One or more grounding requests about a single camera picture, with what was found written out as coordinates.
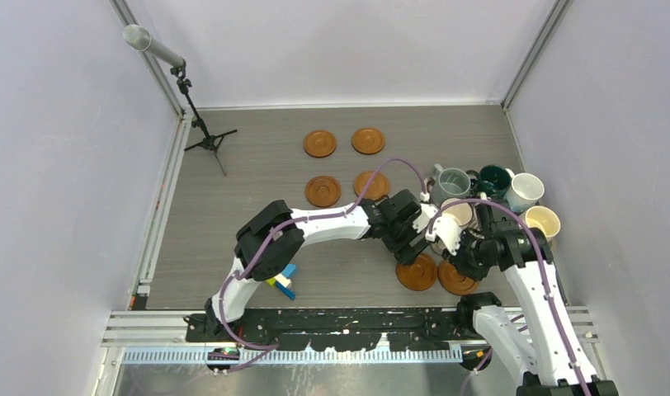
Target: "white mug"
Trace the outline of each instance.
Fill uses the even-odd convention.
[[[450,204],[451,202],[454,202],[455,200],[459,200],[459,198],[450,198],[448,200],[445,200],[442,202],[442,205],[440,206],[441,208],[444,207],[445,205]],[[471,223],[472,218],[474,217],[474,210],[471,208],[471,205],[469,204],[458,204],[454,205],[451,208],[447,208],[442,215],[450,215],[454,217],[454,221],[456,222],[457,225],[461,228],[465,228],[469,223]]]
[[[505,199],[510,205],[510,210],[515,213],[522,213],[530,209],[544,195],[544,183],[539,177],[531,173],[514,174],[510,169],[506,169],[512,177],[510,188],[505,193]]]
[[[559,216],[545,206],[532,206],[520,217],[530,228],[539,229],[547,241],[553,239],[561,230]]]

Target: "white panel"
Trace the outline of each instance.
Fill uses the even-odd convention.
[[[573,2],[511,114],[620,394],[670,394],[670,1]]]
[[[107,1],[0,0],[0,395],[92,390],[175,115]]]
[[[499,102],[553,5],[546,0],[130,3],[149,17],[154,35],[187,59],[198,106]]]

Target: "brown plate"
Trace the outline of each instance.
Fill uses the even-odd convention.
[[[396,276],[401,285],[413,291],[423,291],[432,287],[437,281],[437,264],[425,253],[415,259],[410,266],[396,266]]]
[[[311,205],[328,208],[340,199],[340,183],[330,176],[316,176],[306,184],[306,199]]]
[[[355,194],[359,196],[364,190],[366,182],[371,177],[373,171],[364,171],[357,175],[355,179]],[[389,184],[389,179],[384,173],[378,172],[374,176],[374,180],[371,181],[369,188],[366,190],[364,197],[368,200],[380,200],[381,197],[389,194],[389,189],[391,185]]]
[[[336,147],[337,139],[326,130],[314,130],[304,138],[304,150],[311,157],[327,157]]]
[[[480,285],[477,281],[461,275],[448,261],[440,263],[437,274],[440,277],[442,287],[453,295],[470,295]]]
[[[385,144],[384,134],[376,128],[362,128],[352,135],[352,147],[362,154],[376,154]]]

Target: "floor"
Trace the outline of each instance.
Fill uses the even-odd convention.
[[[273,200],[297,209],[314,209],[304,197],[309,179],[335,177],[342,185],[337,205],[353,202],[357,174],[387,158],[411,161],[427,172],[432,164],[480,169],[495,163],[513,170],[520,158],[499,106],[359,107],[299,110],[205,111],[209,130],[238,129],[220,148],[224,176],[212,153],[185,153],[172,201],[149,309],[197,309],[220,287],[233,260],[235,233]],[[357,153],[352,133],[365,126],[384,132],[386,146],[376,155]],[[303,138],[317,129],[337,138],[335,153],[311,158]],[[193,130],[188,144],[201,140]],[[384,169],[391,191],[417,194],[415,175],[400,163]],[[395,260],[378,240],[334,241],[303,248],[294,259],[299,272],[294,302],[269,286],[260,287],[248,307],[450,306],[458,297],[439,283],[423,292],[402,287]],[[493,269],[479,292],[492,291],[505,305],[518,305],[510,285]]]

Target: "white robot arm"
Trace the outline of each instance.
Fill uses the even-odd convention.
[[[248,267],[271,229],[285,221],[300,221],[284,227],[277,238],[267,244],[249,276],[229,282],[223,300],[219,294],[210,298],[207,315],[212,323],[218,323],[219,306],[223,305],[226,323],[240,319],[260,283],[279,274],[303,246],[334,239],[381,238],[396,260],[406,265],[412,264],[430,243],[442,242],[446,246],[443,257],[454,256],[450,261],[463,275],[480,280],[491,266],[500,266],[520,301],[531,331],[531,344],[510,324],[510,318],[500,308],[500,301],[491,293],[464,296],[456,312],[462,328],[490,343],[494,355],[510,371],[518,395],[563,394],[551,393],[557,390],[579,394],[576,392],[580,392],[580,384],[584,393],[588,387],[587,393],[593,396],[617,395],[613,382],[597,378],[595,368],[570,327],[568,313],[560,303],[556,271],[551,263],[553,257],[543,234],[533,230],[544,256],[544,260],[538,262],[536,255],[532,256],[534,253],[524,231],[516,224],[508,227],[505,219],[496,222],[491,210],[477,210],[483,236],[462,232],[453,219],[436,218],[436,212],[436,207],[418,203],[407,190],[378,203],[362,200],[353,209],[348,205],[326,210],[292,210],[284,201],[275,201],[238,232],[229,277]],[[338,217],[314,219],[341,213]],[[435,223],[427,227],[431,219]],[[550,293],[555,293],[557,299],[548,299],[545,295],[540,266],[544,266]],[[554,305],[553,312],[549,300]],[[560,328],[554,314],[563,324]],[[564,339],[572,348],[570,354]],[[585,378],[578,378],[579,372]]]

